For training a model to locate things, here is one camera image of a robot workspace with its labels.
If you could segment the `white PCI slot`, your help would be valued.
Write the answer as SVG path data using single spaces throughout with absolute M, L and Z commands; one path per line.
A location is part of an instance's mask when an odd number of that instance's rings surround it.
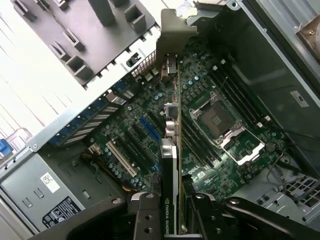
M 133 178 L 137 176 L 137 171 L 132 167 L 132 165 L 128 162 L 125 156 L 117 149 L 117 147 L 112 141 L 108 141 L 105 145 Z

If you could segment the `CPU socket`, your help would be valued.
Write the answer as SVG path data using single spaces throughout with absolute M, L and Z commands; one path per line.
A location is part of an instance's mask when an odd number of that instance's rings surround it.
M 199 107 L 189 109 L 189 114 L 201 133 L 219 149 L 225 134 L 242 127 L 242 121 L 234 119 L 220 100 L 208 100 Z

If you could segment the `black open PC case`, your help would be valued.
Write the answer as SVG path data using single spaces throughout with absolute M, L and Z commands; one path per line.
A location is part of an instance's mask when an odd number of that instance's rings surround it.
M 97 155 L 90 151 L 93 133 L 114 113 L 82 140 L 58 147 L 50 145 L 49 140 L 119 81 L 136 87 L 136 96 L 142 89 L 140 78 L 150 69 L 156 69 L 161 79 L 156 63 L 161 11 L 174 9 L 178 17 L 197 28 L 178 55 L 181 86 L 180 62 L 187 49 L 201 46 L 231 56 L 235 72 L 266 110 L 273 129 L 285 136 L 284 153 L 252 183 L 260 177 L 271 184 L 278 181 L 286 188 L 289 178 L 307 176 L 320 184 L 320 64 L 296 35 L 320 15 L 320 0 L 140 2 L 155 19 L 155 26 L 87 84 L 80 85 L 16 13 L 10 0 L 0 0 L 0 129 L 7 135 L 20 128 L 32 133 L 24 148 L 0 166 L 0 172 L 18 157 L 39 154 L 85 209 L 109 197 L 131 202 L 144 193 L 156 194 L 163 231 L 161 166 L 149 190 L 129 194 L 96 163 Z M 202 236 L 189 228 L 191 195 L 205 194 L 222 204 L 231 197 L 245 199 L 244 190 L 249 186 L 217 200 L 210 193 L 196 190 L 191 176 L 184 175 L 182 169 L 180 233 L 165 236 L 163 232 L 163 240 L 201 240 Z M 73 214 L 75 210 L 76 205 L 67 197 L 45 215 L 43 223 L 51 228 L 83 211 Z M 0 240 L 28 240 L 43 232 L 32 231 L 25 219 L 0 188 Z

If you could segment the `black RAM slot bank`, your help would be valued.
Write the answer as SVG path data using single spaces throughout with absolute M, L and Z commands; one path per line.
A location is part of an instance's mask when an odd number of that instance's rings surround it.
M 212 67 L 210 76 L 246 123 L 255 125 L 267 122 L 268 113 L 245 86 L 230 63 L 215 64 Z
M 205 137 L 196 129 L 190 118 L 182 112 L 182 136 L 187 141 L 188 148 L 193 152 L 203 167 L 213 169 L 222 159 L 213 150 Z

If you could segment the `blue expansion slot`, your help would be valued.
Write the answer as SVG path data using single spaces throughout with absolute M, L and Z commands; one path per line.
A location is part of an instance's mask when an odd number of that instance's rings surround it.
M 158 132 L 154 129 L 154 127 L 142 116 L 139 118 L 139 122 L 147 130 L 149 135 L 158 143 L 161 138 L 160 138 Z

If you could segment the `metal socket cover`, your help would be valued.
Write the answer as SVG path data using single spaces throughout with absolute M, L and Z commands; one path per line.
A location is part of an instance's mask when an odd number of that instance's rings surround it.
M 252 153 L 245 155 L 242 157 L 240 160 L 237 160 L 234 158 L 225 148 L 225 146 L 231 142 L 231 140 L 235 137 L 240 136 L 242 133 L 247 132 L 249 133 L 252 137 L 254 137 L 256 140 L 259 141 L 259 144 L 252 150 Z M 234 131 L 229 131 L 228 133 L 225 134 L 224 139 L 222 143 L 219 145 L 222 150 L 225 151 L 225 153 L 233 159 L 239 166 L 242 166 L 244 163 L 247 162 L 253 162 L 260 156 L 260 151 L 266 146 L 266 144 L 258 138 L 253 132 L 245 128 L 244 126 L 240 127 L 237 130 Z

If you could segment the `blue expansion card retainers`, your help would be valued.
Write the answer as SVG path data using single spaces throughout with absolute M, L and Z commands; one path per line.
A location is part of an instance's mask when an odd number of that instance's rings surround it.
M 82 140 L 134 97 L 136 92 L 135 86 L 129 86 L 128 83 L 120 80 L 87 106 L 48 143 L 54 147 L 60 147 Z

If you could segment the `metal disk bay cage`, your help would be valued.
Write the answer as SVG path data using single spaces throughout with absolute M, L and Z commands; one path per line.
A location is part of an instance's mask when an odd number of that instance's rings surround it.
M 290 177 L 286 188 L 257 177 L 243 197 L 261 207 L 304 225 L 320 216 L 320 184 L 312 177 Z

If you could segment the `green motherboard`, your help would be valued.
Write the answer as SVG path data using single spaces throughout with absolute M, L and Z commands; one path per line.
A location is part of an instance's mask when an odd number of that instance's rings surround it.
M 265 147 L 259 152 L 259 157 L 243 165 L 238 165 L 224 150 L 212 145 L 213 150 L 222 159 L 214 168 L 202 166 L 194 153 L 188 148 L 182 132 L 182 174 L 189 175 L 196 190 L 212 194 L 221 201 L 241 187 L 250 185 L 255 176 L 261 173 L 269 164 L 281 156 L 287 141 L 283 133 L 273 129 L 269 115 L 266 123 L 249 125 L 239 115 L 237 110 L 227 100 L 217 83 L 210 76 L 212 67 L 216 64 L 230 63 L 234 69 L 231 56 L 213 53 L 202 46 L 192 46 L 184 53 L 180 61 L 181 108 L 196 129 L 189 114 L 189 109 L 197 108 L 207 101 L 221 101 L 225 110 L 242 122 L 242 126 L 254 133 L 265 145 L 275 143 L 274 152 L 267 152 Z M 165 135 L 164 105 L 172 99 L 171 85 L 167 80 L 161 80 L 155 68 L 151 68 L 140 78 L 141 91 L 133 97 L 122 109 L 117 110 L 105 120 L 91 137 L 90 151 L 97 155 L 95 162 L 109 174 L 117 184 L 128 194 L 147 191 L 160 171 L 158 160 L 159 142 L 156 142 L 140 123 L 144 117 L 157 131 L 160 138 Z M 107 148 L 106 143 L 112 141 L 124 155 L 131 166 L 137 171 L 132 177 L 117 158 Z M 225 149 L 237 160 L 252 153 L 259 144 L 247 132 L 233 138 Z

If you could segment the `grey power supply unit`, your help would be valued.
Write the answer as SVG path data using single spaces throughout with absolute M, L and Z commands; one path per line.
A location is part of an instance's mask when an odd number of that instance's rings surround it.
M 0 172 L 0 188 L 26 218 L 33 232 L 50 227 L 43 218 L 65 200 L 75 204 L 76 214 L 85 209 L 69 187 L 37 153 L 20 156 Z

